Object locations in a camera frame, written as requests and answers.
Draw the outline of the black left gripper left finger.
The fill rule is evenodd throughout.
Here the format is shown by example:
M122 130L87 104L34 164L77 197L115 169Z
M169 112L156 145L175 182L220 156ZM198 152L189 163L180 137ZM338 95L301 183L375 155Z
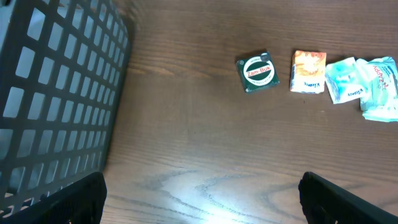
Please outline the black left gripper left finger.
M94 172L14 215L9 224L99 224L107 196L104 176Z

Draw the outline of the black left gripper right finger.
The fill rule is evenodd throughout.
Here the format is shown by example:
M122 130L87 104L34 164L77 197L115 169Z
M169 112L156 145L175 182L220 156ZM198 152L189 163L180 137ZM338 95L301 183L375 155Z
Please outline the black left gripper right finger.
M397 223L397 217L313 172L298 185L303 214L310 224Z

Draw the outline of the dark green round-label box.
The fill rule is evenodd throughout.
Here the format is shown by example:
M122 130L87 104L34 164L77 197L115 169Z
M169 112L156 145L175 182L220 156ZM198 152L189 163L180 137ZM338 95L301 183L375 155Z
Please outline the dark green round-label box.
M240 58L235 66L245 93L265 90L280 84L272 57L267 51Z

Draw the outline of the orange small tissue pack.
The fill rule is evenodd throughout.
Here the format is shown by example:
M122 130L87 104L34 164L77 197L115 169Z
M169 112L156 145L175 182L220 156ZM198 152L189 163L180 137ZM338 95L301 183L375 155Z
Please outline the orange small tissue pack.
M325 90L326 53L296 50L292 56L290 91L320 94Z

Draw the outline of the teal wipes pouch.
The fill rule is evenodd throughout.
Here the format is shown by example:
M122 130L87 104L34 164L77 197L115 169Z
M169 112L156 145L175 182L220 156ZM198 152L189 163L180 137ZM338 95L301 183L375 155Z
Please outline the teal wipes pouch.
M371 61L357 59L359 71L369 78L367 93L360 98L363 117L371 121L397 122L397 66L392 57Z

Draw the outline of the small teal tissue pack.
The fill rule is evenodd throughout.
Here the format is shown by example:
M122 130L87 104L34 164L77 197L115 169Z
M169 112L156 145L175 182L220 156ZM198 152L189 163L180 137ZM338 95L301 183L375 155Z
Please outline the small teal tissue pack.
M367 93L367 81L359 71L354 57L326 66L325 82L333 104L346 103Z

